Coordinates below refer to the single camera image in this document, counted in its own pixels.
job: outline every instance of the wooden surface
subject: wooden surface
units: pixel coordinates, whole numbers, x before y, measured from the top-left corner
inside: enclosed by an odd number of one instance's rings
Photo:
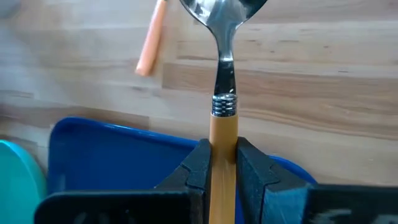
[[[0,21],[0,138],[46,168],[69,115],[207,138],[216,45],[169,0],[154,76],[134,68],[155,0],[22,0]],[[269,0],[234,41],[239,134],[320,182],[398,184],[398,1]]]

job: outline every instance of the wooden table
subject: wooden table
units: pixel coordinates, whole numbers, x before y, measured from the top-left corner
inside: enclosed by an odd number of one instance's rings
[[[0,22],[0,137],[46,168],[78,115],[208,135],[216,45],[169,0],[152,77],[134,68],[155,0],[22,0]],[[269,0],[234,41],[239,133],[320,182],[398,184],[398,1]]]

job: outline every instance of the orange stick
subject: orange stick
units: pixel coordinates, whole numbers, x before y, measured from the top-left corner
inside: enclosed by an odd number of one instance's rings
[[[157,49],[162,32],[163,19],[166,14],[166,0],[157,0],[152,19],[150,20],[147,37],[142,48],[136,73],[148,76],[155,62]]]

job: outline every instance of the metal spoon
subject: metal spoon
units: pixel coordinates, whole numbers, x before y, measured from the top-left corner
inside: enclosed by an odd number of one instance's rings
[[[238,116],[233,38],[267,0],[180,0],[185,9],[214,35],[218,69],[210,117],[210,224],[234,223]]]

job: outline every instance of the teal plastic object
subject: teal plastic object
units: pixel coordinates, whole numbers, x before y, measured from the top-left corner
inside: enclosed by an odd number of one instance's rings
[[[45,177],[32,156],[0,140],[0,223],[33,223],[36,206],[46,194]]]

